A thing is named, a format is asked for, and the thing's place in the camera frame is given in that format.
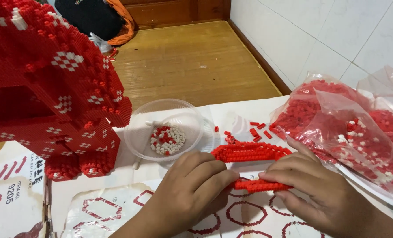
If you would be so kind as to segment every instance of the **orange bag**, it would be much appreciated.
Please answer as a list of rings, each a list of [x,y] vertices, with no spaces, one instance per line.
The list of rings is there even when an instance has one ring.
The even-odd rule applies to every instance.
[[[125,19],[126,24],[120,29],[116,37],[109,40],[110,45],[121,45],[128,42],[133,37],[133,29],[135,28],[135,23],[130,13],[126,10],[125,6],[120,3],[119,0],[106,0],[106,2],[116,10],[116,12]]]

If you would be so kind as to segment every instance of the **bamboo mat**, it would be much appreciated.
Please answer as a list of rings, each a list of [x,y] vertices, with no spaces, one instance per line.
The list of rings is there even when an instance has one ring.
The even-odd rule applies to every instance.
[[[118,50],[113,65],[134,110],[162,98],[205,106],[281,96],[225,21],[141,30]]]

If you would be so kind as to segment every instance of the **hand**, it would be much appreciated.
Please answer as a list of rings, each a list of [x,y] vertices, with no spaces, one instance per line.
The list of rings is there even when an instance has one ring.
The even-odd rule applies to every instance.
[[[310,196],[311,201],[306,202],[290,191],[275,192],[291,213],[336,238],[393,238],[393,219],[358,193],[342,175],[324,168],[303,144],[288,143],[298,152],[284,156],[259,177],[293,186]]]
[[[209,153],[188,152],[167,171],[154,195],[114,236],[170,238],[227,205],[237,172]]]

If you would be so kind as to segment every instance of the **clear plastic bowl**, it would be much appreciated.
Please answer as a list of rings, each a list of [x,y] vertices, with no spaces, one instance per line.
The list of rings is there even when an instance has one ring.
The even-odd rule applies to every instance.
[[[151,149],[150,137],[157,126],[148,124],[154,121],[170,122],[185,133],[186,141],[179,152],[166,156]],[[124,136],[127,147],[134,155],[146,160],[169,161],[193,149],[201,139],[203,131],[203,117],[193,105],[178,99],[161,99],[138,108],[130,117]]]

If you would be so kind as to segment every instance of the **black bag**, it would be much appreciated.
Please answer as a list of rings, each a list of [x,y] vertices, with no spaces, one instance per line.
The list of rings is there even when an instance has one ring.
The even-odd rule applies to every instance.
[[[126,23],[115,9],[103,0],[56,0],[56,9],[77,29],[108,41],[114,38]]]

